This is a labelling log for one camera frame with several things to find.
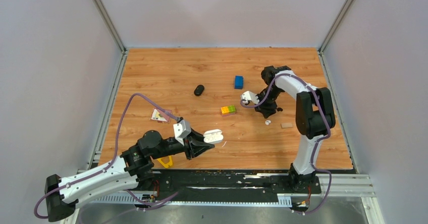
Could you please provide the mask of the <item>white earbud charging case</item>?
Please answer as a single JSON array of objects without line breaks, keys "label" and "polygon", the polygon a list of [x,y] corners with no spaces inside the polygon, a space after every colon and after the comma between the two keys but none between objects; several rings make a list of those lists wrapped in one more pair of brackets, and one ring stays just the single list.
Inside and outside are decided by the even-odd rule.
[{"label": "white earbud charging case", "polygon": [[221,143],[223,139],[223,132],[220,129],[209,130],[203,133],[203,140],[208,144]]}]

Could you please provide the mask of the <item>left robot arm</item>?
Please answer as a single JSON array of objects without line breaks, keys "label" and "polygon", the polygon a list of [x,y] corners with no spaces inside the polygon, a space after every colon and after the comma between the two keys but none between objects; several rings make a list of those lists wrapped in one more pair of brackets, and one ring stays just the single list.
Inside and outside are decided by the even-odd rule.
[{"label": "left robot arm", "polygon": [[158,131],[147,131],[137,143],[114,159],[83,173],[46,178],[45,194],[47,219],[60,221],[72,215],[88,202],[121,190],[149,190],[154,186],[153,160],[184,153],[192,159],[214,148],[224,139],[219,129],[203,135],[192,130],[178,141],[175,137],[162,138]]}]

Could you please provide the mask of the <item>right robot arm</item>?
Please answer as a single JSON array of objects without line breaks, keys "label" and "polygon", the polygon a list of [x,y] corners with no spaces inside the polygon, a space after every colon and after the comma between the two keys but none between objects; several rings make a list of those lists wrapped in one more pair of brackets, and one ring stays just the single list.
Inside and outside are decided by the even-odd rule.
[{"label": "right robot arm", "polygon": [[289,169],[288,186],[294,192],[302,192],[314,182],[319,147],[336,124],[331,92],[326,87],[310,85],[287,66],[267,66],[261,77],[267,88],[256,95],[255,111],[264,118],[277,112],[276,100],[281,93],[288,93],[296,101],[295,126],[301,138]]}]

